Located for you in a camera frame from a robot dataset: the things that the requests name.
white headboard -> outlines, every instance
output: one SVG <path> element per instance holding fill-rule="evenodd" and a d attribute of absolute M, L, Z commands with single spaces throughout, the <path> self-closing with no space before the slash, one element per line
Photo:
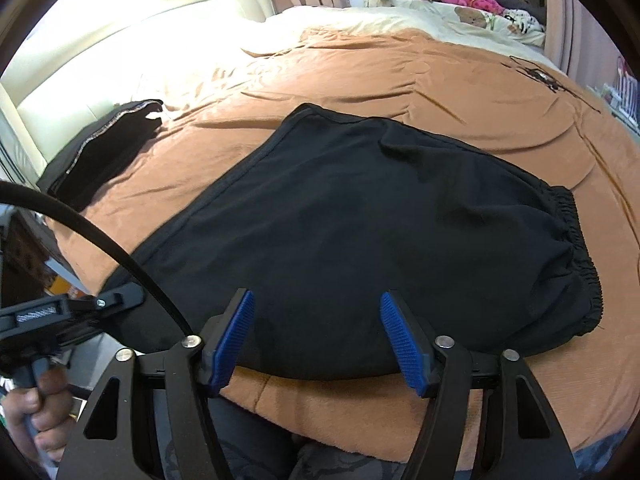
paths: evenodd
<path fill-rule="evenodd" d="M 116 103 L 106 89 L 139 77 L 136 56 L 145 49 L 157 53 L 172 30 L 179 28 L 189 41 L 191 25 L 216 27 L 233 16 L 263 22 L 274 14 L 271 0 L 59 0 L 0 78 L 6 91 L 2 111 L 22 121 L 48 162 L 79 130 L 110 111 Z M 15 109 L 7 110 L 11 103 Z M 27 144 L 30 157 L 37 158 Z M 33 165 L 40 168 L 42 161 Z"/>

brown blanket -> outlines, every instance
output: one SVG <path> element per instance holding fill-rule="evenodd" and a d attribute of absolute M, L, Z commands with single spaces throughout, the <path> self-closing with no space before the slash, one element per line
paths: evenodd
<path fill-rule="evenodd" d="M 300 48 L 199 81 L 185 113 L 162 127 L 84 215 L 133 251 L 303 102 L 455 137 L 567 186 L 600 273 L 604 318 L 593 333 L 528 362 L 572 448 L 587 446 L 628 426 L 639 409 L 638 147 L 602 102 L 564 76 L 600 112 L 503 64 L 515 67 L 416 30 L 360 37 L 309 31 Z M 114 262 L 53 227 L 82 281 L 99 290 Z M 411 452 L 426 405 L 400 376 L 304 383 L 238 369 L 223 393 L 295 433 L 395 461 Z M 459 468 L 472 464 L 479 409 L 474 394 Z"/>

wrinkled fabric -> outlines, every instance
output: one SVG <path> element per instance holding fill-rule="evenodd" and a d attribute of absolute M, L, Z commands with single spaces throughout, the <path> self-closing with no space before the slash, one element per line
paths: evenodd
<path fill-rule="evenodd" d="M 299 48 L 200 74 L 193 91 L 166 80 L 164 101 L 179 105 L 180 115 L 83 214 L 133 252 L 303 102 L 460 139 L 565 186 L 607 308 L 592 333 L 528 362 L 572 449 L 583 448 L 638 413 L 638 147 L 603 102 L 565 76 L 554 73 L 598 111 L 503 64 L 510 65 L 504 56 L 416 30 L 350 36 L 323 29 L 308 31 Z M 99 290 L 114 262 L 68 229 L 54 230 L 82 281 Z M 400 375 L 293 381 L 237 368 L 223 395 L 297 434 L 395 462 L 408 458 L 426 408 Z M 473 463 L 480 405 L 473 392 L 462 469 Z"/>
<path fill-rule="evenodd" d="M 380 321 L 387 290 L 418 323 L 495 355 L 551 350 L 602 316 L 569 190 L 450 137 L 311 104 L 132 256 L 196 333 L 250 289 L 238 364 L 293 379 L 397 372 Z M 120 267 L 104 290 L 130 280 Z M 159 310 L 148 296 L 103 327 L 167 350 L 180 333 Z"/>

blue gripper pad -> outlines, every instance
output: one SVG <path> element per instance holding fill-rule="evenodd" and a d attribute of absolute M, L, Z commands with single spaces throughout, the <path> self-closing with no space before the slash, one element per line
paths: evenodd
<path fill-rule="evenodd" d="M 385 292 L 380 298 L 380 318 L 405 382 L 423 397 L 433 369 L 431 345 L 424 332 L 410 312 L 402 312 L 389 292 Z"/>
<path fill-rule="evenodd" d="M 236 368 L 238 354 L 244 343 L 255 317 L 254 294 L 248 290 L 245 292 L 235 314 L 229 321 L 225 333 L 213 354 L 212 375 L 209 387 L 214 394 L 218 394 L 222 388 L 229 384 L 231 374 Z"/>

black garment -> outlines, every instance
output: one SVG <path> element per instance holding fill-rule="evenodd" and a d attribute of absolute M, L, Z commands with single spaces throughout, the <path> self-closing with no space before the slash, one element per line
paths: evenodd
<path fill-rule="evenodd" d="M 387 462 L 298 437 L 229 400 L 207 403 L 220 447 L 235 480 L 400 480 L 405 464 Z M 172 441 L 164 392 L 154 392 L 154 413 L 162 469 L 166 480 L 181 480 Z M 626 431 L 574 452 L 580 478 L 600 471 Z M 453 480 L 469 480 L 471 471 L 457 471 Z"/>
<path fill-rule="evenodd" d="M 602 315 L 569 190 L 449 137 L 309 104 L 134 257 L 196 330 L 253 290 L 240 364 L 305 380 L 398 370 L 378 307 L 390 288 L 476 351 L 544 352 Z M 105 288 L 128 279 L 117 269 Z M 145 352 L 180 339 L 152 298 L 108 328 Z"/>
<path fill-rule="evenodd" d="M 98 188 L 129 167 L 142 146 L 156 136 L 162 120 L 146 116 L 160 111 L 158 99 L 116 107 L 71 139 L 47 164 L 37 186 L 82 211 Z"/>

